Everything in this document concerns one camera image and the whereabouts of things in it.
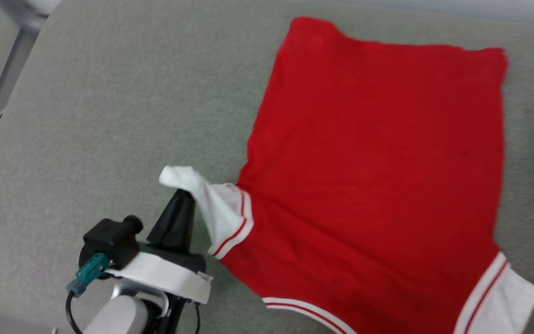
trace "cable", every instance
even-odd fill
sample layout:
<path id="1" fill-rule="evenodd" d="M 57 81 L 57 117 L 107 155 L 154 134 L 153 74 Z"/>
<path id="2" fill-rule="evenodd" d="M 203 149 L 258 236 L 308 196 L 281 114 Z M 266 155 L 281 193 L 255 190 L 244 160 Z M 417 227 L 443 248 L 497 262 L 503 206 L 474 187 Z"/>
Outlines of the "cable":
<path id="1" fill-rule="evenodd" d="M 74 299 L 75 295 L 76 294 L 73 291 L 70 291 L 70 294 L 67 295 L 67 300 L 65 301 L 65 313 L 67 314 L 67 320 L 70 322 L 70 326 L 74 332 L 76 334 L 82 334 L 80 328 L 74 320 L 74 316 L 71 313 L 71 300 Z"/>
<path id="2" fill-rule="evenodd" d="M 201 329 L 201 317 L 199 316 L 199 303 L 195 303 L 195 312 L 197 312 L 197 329 L 195 329 L 195 334 L 199 334 Z"/>

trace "red t-shirt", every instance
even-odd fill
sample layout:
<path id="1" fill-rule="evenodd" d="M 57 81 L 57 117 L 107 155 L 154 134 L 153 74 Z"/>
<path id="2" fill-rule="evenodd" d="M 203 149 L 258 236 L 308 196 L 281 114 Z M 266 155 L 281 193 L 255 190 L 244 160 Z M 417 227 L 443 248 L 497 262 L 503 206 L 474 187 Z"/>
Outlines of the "red t-shirt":
<path id="1" fill-rule="evenodd" d="M 187 189 L 204 198 L 210 252 L 268 307 L 337 333 L 518 334 L 534 286 L 492 240 L 506 67 L 501 49 L 365 42 L 294 19 L 239 183 Z M 229 217 L 211 213 L 224 203 Z M 513 284 L 525 298 L 500 303 Z"/>

